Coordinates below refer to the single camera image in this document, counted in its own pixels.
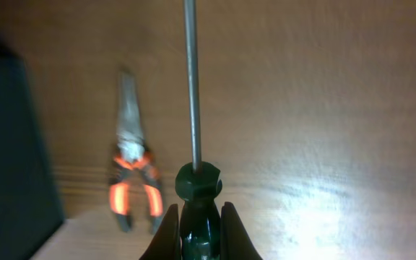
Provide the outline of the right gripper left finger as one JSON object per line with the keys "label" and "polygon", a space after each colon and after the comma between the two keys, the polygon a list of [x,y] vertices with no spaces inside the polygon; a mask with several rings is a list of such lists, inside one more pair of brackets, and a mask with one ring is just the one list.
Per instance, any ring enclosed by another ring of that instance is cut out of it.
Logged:
{"label": "right gripper left finger", "polygon": [[139,260],[181,260],[178,205],[171,204]]}

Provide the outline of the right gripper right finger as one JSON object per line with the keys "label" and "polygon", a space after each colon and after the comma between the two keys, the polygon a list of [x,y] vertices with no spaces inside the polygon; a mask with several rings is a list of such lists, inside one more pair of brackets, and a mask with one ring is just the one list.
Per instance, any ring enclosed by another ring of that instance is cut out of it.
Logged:
{"label": "right gripper right finger", "polygon": [[221,211],[220,260],[262,260],[231,202]]}

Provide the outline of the green handled screwdriver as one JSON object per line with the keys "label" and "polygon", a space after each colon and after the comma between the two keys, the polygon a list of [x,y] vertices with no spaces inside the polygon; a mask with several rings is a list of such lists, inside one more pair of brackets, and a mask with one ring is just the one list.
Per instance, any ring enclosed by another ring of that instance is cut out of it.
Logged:
{"label": "green handled screwdriver", "polygon": [[195,0],[184,0],[183,10],[192,161],[179,170],[175,180],[175,191],[184,200],[180,218],[181,255],[183,259],[219,259],[220,214],[215,197],[222,184],[220,171],[202,160]]}

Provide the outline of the orange black needle-nose pliers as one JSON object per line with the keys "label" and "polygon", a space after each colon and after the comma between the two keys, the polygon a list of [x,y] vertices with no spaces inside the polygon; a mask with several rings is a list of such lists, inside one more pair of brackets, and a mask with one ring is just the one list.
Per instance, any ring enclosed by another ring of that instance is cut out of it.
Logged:
{"label": "orange black needle-nose pliers", "polygon": [[129,178],[133,173],[140,174],[147,195],[149,232],[154,234],[164,216],[162,182],[153,153],[146,144],[140,116],[136,80],[132,73],[123,70],[119,74],[116,148],[111,158],[108,203],[120,229],[130,231],[133,217]]}

